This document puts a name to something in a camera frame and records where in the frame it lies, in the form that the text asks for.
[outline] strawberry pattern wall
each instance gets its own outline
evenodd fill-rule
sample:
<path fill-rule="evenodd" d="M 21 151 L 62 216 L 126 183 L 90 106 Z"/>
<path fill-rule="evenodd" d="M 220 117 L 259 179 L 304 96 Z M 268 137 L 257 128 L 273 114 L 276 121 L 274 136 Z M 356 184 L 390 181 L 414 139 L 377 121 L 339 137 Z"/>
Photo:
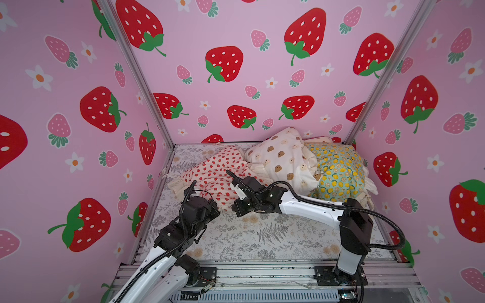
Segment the strawberry pattern wall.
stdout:
<path fill-rule="evenodd" d="M 485 301 L 484 14 L 437 3 L 357 137 L 376 207 L 435 303 Z"/>
<path fill-rule="evenodd" d="M 180 144 L 345 138 L 419 3 L 111 1 Z"/>
<path fill-rule="evenodd" d="M 96 0 L 4 2 L 0 302 L 106 301 L 168 148 Z"/>

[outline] pink strawberry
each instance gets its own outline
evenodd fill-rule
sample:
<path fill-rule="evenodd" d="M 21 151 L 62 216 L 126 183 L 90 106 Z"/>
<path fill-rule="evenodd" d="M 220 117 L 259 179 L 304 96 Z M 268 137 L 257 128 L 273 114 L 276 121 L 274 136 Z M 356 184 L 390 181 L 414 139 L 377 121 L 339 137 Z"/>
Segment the pink strawberry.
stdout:
<path fill-rule="evenodd" d="M 258 89 L 254 86 L 246 86 L 244 88 L 246 91 L 246 95 L 250 98 L 253 98 L 254 100 L 259 99 L 261 97 L 261 94 L 258 92 Z"/>
<path fill-rule="evenodd" d="M 108 150 L 107 152 L 103 151 L 99 155 L 98 159 L 99 159 L 99 164 L 103 166 L 113 167 L 118 163 L 118 156 L 111 150 Z"/>
<path fill-rule="evenodd" d="M 154 185 L 154 180 L 153 180 L 153 176 L 152 175 L 148 175 L 148 177 L 146 178 L 146 181 L 148 182 L 148 188 L 149 189 L 153 189 L 153 185 Z"/>
<path fill-rule="evenodd" d="M 300 69 L 299 71 L 295 72 L 291 76 L 290 86 L 297 87 L 298 85 L 300 85 L 301 82 L 303 82 L 304 78 L 305 78 L 305 71 Z"/>
<path fill-rule="evenodd" d="M 57 112 L 52 116 L 47 123 L 47 130 L 50 132 L 48 138 L 52 146 L 61 148 L 69 143 L 67 138 L 71 135 L 71 127 L 61 113 Z"/>
<path fill-rule="evenodd" d="M 352 27 L 357 25 L 360 20 L 360 15 L 362 14 L 362 7 L 356 6 L 351 9 L 348 13 L 345 14 L 343 17 L 343 23 L 340 24 L 340 33 L 342 35 L 346 35 L 348 32 L 352 30 Z"/>
<path fill-rule="evenodd" d="M 127 131 L 125 132 L 125 140 L 126 140 L 126 147 L 129 149 L 129 151 L 134 151 L 135 150 L 135 138 L 131 136 L 131 132 Z"/>
<path fill-rule="evenodd" d="M 334 103 L 337 106 L 342 106 L 345 103 L 345 101 L 347 100 L 347 97 L 345 96 L 344 92 L 336 93 L 334 98 L 335 98 Z"/>
<path fill-rule="evenodd" d="M 462 270 L 460 275 L 468 285 L 478 292 L 485 293 L 485 272 L 482 273 L 474 267 L 468 267 Z"/>
<path fill-rule="evenodd" d="M 412 198 L 404 198 L 399 202 L 399 207 L 405 212 L 405 213 L 413 213 L 418 210 L 418 203 L 416 203 L 416 200 L 413 200 Z"/>
<path fill-rule="evenodd" d="M 190 72 L 187 68 L 183 65 L 177 66 L 177 76 L 182 79 L 182 82 L 185 84 L 192 83 L 192 77 L 190 77 Z"/>
<path fill-rule="evenodd" d="M 118 213 L 120 216 L 123 216 L 126 209 L 128 208 L 128 194 L 126 192 L 122 192 L 118 201 Z"/>
<path fill-rule="evenodd" d="M 76 69 L 79 66 L 76 54 L 69 52 L 69 47 L 64 41 L 50 35 L 46 35 L 44 40 L 54 58 L 59 62 L 65 63 L 67 67 L 72 69 Z"/>
<path fill-rule="evenodd" d="M 0 228 L 0 260 L 16 252 L 21 240 L 16 234 L 8 229 Z"/>
<path fill-rule="evenodd" d="M 401 132 L 398 129 L 395 129 L 394 131 L 390 131 L 389 134 L 386 136 L 386 143 L 392 145 L 396 143 L 396 141 L 399 141 L 400 137 L 401 137 Z"/>
<path fill-rule="evenodd" d="M 335 135 L 336 133 L 342 130 L 342 126 L 343 126 L 342 124 L 337 124 L 334 127 L 332 127 L 332 130 L 329 131 L 328 133 L 330 133 L 331 135 Z"/>
<path fill-rule="evenodd" d="M 269 130 L 270 127 L 272 127 L 272 126 L 273 126 L 273 119 L 272 118 L 264 120 L 263 125 L 261 125 L 261 127 L 264 130 Z"/>
<path fill-rule="evenodd" d="M 450 47 L 451 53 L 448 54 L 448 62 L 453 64 L 460 61 L 465 55 L 463 52 L 470 47 L 471 44 L 471 28 L 465 28 L 461 31 L 458 37 Z"/>
<path fill-rule="evenodd" d="M 118 81 L 121 87 L 125 87 L 126 77 L 125 77 L 125 74 L 123 73 L 124 70 L 121 67 L 120 62 L 116 62 L 116 64 L 114 65 L 114 69 L 115 69 L 114 76 L 116 77 L 116 80 Z"/>
<path fill-rule="evenodd" d="M 266 34 L 262 31 L 252 31 L 251 41 L 253 41 L 253 46 L 259 48 L 260 51 L 265 51 L 270 47 L 270 40 L 266 39 Z"/>
<path fill-rule="evenodd" d="M 200 117 L 197 118 L 197 122 L 198 122 L 197 124 L 200 127 L 204 128 L 204 127 L 207 126 L 207 123 L 209 123 L 209 119 L 207 118 L 206 115 L 202 115 L 202 116 L 200 116 Z"/>
<path fill-rule="evenodd" d="M 404 60 L 401 60 L 401 62 L 399 62 L 399 65 L 397 66 L 397 73 L 405 74 L 413 66 L 413 63 L 414 63 L 414 60 L 409 57 L 406 57 Z"/>
<path fill-rule="evenodd" d="M 382 121 L 384 121 L 389 115 L 389 106 L 391 106 L 389 101 L 384 102 L 384 104 L 382 105 L 382 109 L 381 109 L 381 120 Z"/>
<path fill-rule="evenodd" d="M 217 3 L 212 0 L 195 0 L 199 10 L 203 14 L 207 14 L 209 18 L 214 18 L 217 16 L 217 11 L 219 8 L 217 7 Z"/>
<path fill-rule="evenodd" d="M 464 130 L 469 131 L 476 125 L 475 114 L 472 113 L 457 113 L 453 115 L 448 121 L 443 124 L 443 130 L 453 135 L 461 134 Z"/>

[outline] red strawberry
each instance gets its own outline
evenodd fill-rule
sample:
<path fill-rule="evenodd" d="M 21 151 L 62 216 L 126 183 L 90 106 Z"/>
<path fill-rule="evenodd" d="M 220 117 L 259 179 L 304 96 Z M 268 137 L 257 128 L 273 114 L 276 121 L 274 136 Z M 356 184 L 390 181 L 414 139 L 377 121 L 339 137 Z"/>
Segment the red strawberry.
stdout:
<path fill-rule="evenodd" d="M 148 204 L 146 204 L 145 202 L 142 202 L 135 209 L 135 212 L 133 213 L 133 219 L 130 218 L 128 215 L 128 219 L 133 221 L 133 223 L 131 223 L 131 230 L 135 235 L 135 237 L 138 236 L 140 227 L 142 227 L 143 219 L 145 218 L 147 208 L 148 208 Z"/>
<path fill-rule="evenodd" d="M 204 140 L 202 140 L 202 144 L 210 144 L 210 143 L 219 143 L 219 142 L 224 142 L 224 139 L 222 139 L 221 135 L 210 135 Z"/>
<path fill-rule="evenodd" d="M 0 169 L 17 158 L 27 147 L 27 135 L 14 120 L 0 115 Z"/>
<path fill-rule="evenodd" d="M 342 130 L 342 126 L 343 126 L 342 124 L 337 124 L 334 127 L 332 127 L 332 130 L 329 131 L 328 133 L 331 135 L 335 135 L 336 133 Z"/>
<path fill-rule="evenodd" d="M 401 163 L 394 153 L 386 152 L 374 159 L 374 171 L 387 187 L 391 187 L 399 181 L 399 175 L 407 175 L 407 172 L 400 173 Z"/>
<path fill-rule="evenodd" d="M 62 240 L 73 252 L 81 252 L 98 241 L 111 225 L 110 213 L 98 201 L 92 198 L 82 199 L 67 214 L 67 223 L 55 226 L 47 231 L 65 226 Z"/>
<path fill-rule="evenodd" d="M 123 73 L 124 70 L 121 67 L 120 62 L 116 62 L 116 64 L 114 65 L 114 69 L 115 69 L 114 76 L 116 77 L 116 80 L 118 81 L 119 85 L 121 87 L 125 87 L 126 77 L 125 77 L 125 74 Z"/>
<path fill-rule="evenodd" d="M 336 93 L 334 98 L 335 98 L 334 103 L 337 106 L 342 106 L 345 103 L 345 101 L 347 100 L 347 97 L 345 96 L 344 92 Z"/>
<path fill-rule="evenodd" d="M 20 248 L 22 241 L 8 229 L 0 228 L 0 260 L 13 254 Z"/>
<path fill-rule="evenodd" d="M 406 57 L 404 60 L 401 60 L 399 62 L 399 65 L 397 66 L 397 73 L 398 74 L 405 74 L 412 66 L 413 66 L 414 60 L 412 58 Z"/>
<path fill-rule="evenodd" d="M 206 115 L 202 115 L 197 118 L 197 125 L 200 127 L 204 128 L 207 126 L 207 123 L 209 123 L 209 119 L 207 118 Z"/>
<path fill-rule="evenodd" d="M 217 11 L 219 8 L 217 7 L 217 3 L 212 0 L 195 0 L 199 11 L 203 14 L 207 14 L 209 18 L 215 18 L 217 16 Z"/>
<path fill-rule="evenodd" d="M 265 51 L 270 48 L 270 40 L 266 39 L 266 34 L 262 31 L 252 31 L 251 41 L 253 42 L 253 46 L 259 48 L 260 51 Z"/>
<path fill-rule="evenodd" d="M 313 8 L 293 22 L 285 32 L 286 51 L 293 59 L 303 59 L 320 49 L 325 34 L 327 14 L 321 8 Z"/>
<path fill-rule="evenodd" d="M 409 124 L 428 119 L 438 104 L 438 92 L 425 76 L 412 79 L 401 104 L 401 117 Z"/>
<path fill-rule="evenodd" d="M 155 141 L 155 136 L 148 128 L 148 123 L 146 124 L 146 130 L 144 130 L 140 135 L 138 145 L 140 146 L 143 162 L 145 162 L 146 165 L 150 165 L 153 161 L 153 157 L 155 156 L 157 142 Z"/>
<path fill-rule="evenodd" d="M 227 109 L 227 116 L 235 128 L 249 128 L 254 130 L 256 112 L 250 108 L 233 105 Z"/>
<path fill-rule="evenodd" d="M 462 270 L 460 275 L 468 285 L 478 292 L 485 293 L 485 272 L 482 273 L 474 267 L 468 267 Z"/>
<path fill-rule="evenodd" d="M 298 120 L 303 118 L 315 104 L 315 99 L 312 96 L 293 96 L 283 101 L 281 105 L 281 112 L 283 113 L 278 120 L 283 116 L 290 120 Z"/>
<path fill-rule="evenodd" d="M 389 106 L 391 106 L 389 101 L 384 102 L 384 104 L 382 105 L 382 109 L 381 109 L 381 120 L 382 121 L 384 121 L 389 115 Z"/>
<path fill-rule="evenodd" d="M 272 118 L 264 120 L 263 125 L 261 125 L 261 127 L 264 130 L 269 130 L 272 126 L 273 126 L 273 119 Z"/>
<path fill-rule="evenodd" d="M 122 192 L 118 201 L 118 213 L 120 216 L 123 216 L 126 209 L 128 208 L 128 194 L 126 192 Z"/>
<path fill-rule="evenodd" d="M 364 105 L 365 105 L 365 102 L 360 103 L 359 105 L 354 106 L 351 109 L 349 109 L 347 111 L 347 113 L 345 114 L 345 118 L 349 121 L 352 121 L 352 122 L 357 121 L 357 118 L 359 117 L 360 113 L 364 109 Z"/>
<path fill-rule="evenodd" d="M 340 24 L 340 33 L 342 35 L 346 35 L 348 32 L 352 30 L 352 27 L 357 25 L 360 20 L 360 15 L 362 14 L 362 7 L 356 6 L 351 9 L 348 13 L 345 14 L 343 17 L 343 23 Z"/>
<path fill-rule="evenodd" d="M 153 176 L 148 175 L 148 177 L 146 177 L 146 181 L 148 182 L 148 188 L 152 190 L 155 183 L 155 181 L 153 180 Z"/>
<path fill-rule="evenodd" d="M 206 69 L 210 72 L 207 82 L 212 76 L 221 82 L 233 81 L 239 74 L 243 58 L 243 52 L 235 46 L 209 50 L 206 54 Z"/>
<path fill-rule="evenodd" d="M 105 132 L 114 132 L 121 122 L 118 100 L 109 89 L 104 86 L 97 87 L 81 99 L 82 117 Z"/>
<path fill-rule="evenodd" d="M 158 104 L 158 108 L 162 112 L 162 117 L 165 119 L 175 119 L 180 114 L 188 116 L 188 113 L 182 113 L 182 103 L 177 97 L 170 94 L 153 93 L 155 100 Z"/>
<path fill-rule="evenodd" d="M 246 91 L 246 95 L 250 98 L 253 98 L 254 100 L 259 99 L 259 97 L 261 96 L 258 89 L 254 86 L 248 85 L 244 88 L 244 90 Z"/>
<path fill-rule="evenodd" d="M 396 143 L 396 141 L 399 141 L 400 137 L 401 137 L 401 132 L 398 129 L 395 129 L 394 131 L 390 131 L 389 134 L 386 136 L 386 143 L 392 145 Z"/>
<path fill-rule="evenodd" d="M 103 166 L 108 166 L 108 167 L 113 167 L 118 163 L 118 156 L 112 152 L 111 150 L 108 150 L 107 152 L 102 152 L 99 155 L 99 164 Z"/>
<path fill-rule="evenodd" d="M 183 65 L 177 66 L 177 76 L 182 79 L 185 84 L 192 83 L 192 77 L 190 77 L 190 71 Z"/>
<path fill-rule="evenodd" d="M 135 0 L 116 0 L 116 12 L 131 45 L 167 56 L 157 48 L 163 44 L 163 27 L 151 11 Z"/>
<path fill-rule="evenodd" d="M 463 52 L 470 47 L 471 44 L 471 28 L 465 28 L 461 31 L 458 37 L 453 41 L 448 54 L 448 62 L 453 64 L 460 61 L 465 55 Z"/>
<path fill-rule="evenodd" d="M 453 187 L 450 208 L 458 232 L 470 241 L 485 242 L 485 183 L 468 180 Z"/>
<path fill-rule="evenodd" d="M 443 130 L 453 135 L 462 133 L 464 130 L 469 131 L 476 125 L 475 114 L 472 113 L 457 113 L 453 115 L 448 121 L 443 125 Z"/>
<path fill-rule="evenodd" d="M 48 136 L 50 144 L 57 148 L 65 147 L 69 140 L 67 139 L 71 135 L 71 127 L 67 122 L 67 119 L 61 113 L 55 113 L 47 123 L 47 130 L 50 132 Z"/>
<path fill-rule="evenodd" d="M 399 202 L 399 207 L 405 212 L 405 213 L 413 213 L 418 210 L 418 203 L 416 203 L 416 200 L 413 200 L 413 198 L 404 198 Z"/>
<path fill-rule="evenodd" d="M 76 69 L 79 66 L 76 54 L 69 52 L 69 47 L 64 41 L 50 35 L 46 35 L 44 40 L 54 58 L 59 62 L 65 63 L 67 67 L 72 69 Z"/>
<path fill-rule="evenodd" d="M 135 150 L 135 138 L 131 136 L 131 132 L 125 132 L 125 140 L 126 140 L 126 147 L 129 149 L 130 152 Z"/>
<path fill-rule="evenodd" d="M 297 87 L 298 85 L 300 85 L 301 82 L 303 82 L 304 78 L 305 78 L 305 71 L 300 69 L 299 71 L 295 72 L 291 76 L 290 86 Z"/>
<path fill-rule="evenodd" d="M 373 33 L 360 45 L 354 61 L 354 74 L 368 76 L 386 67 L 394 45 L 381 33 Z"/>

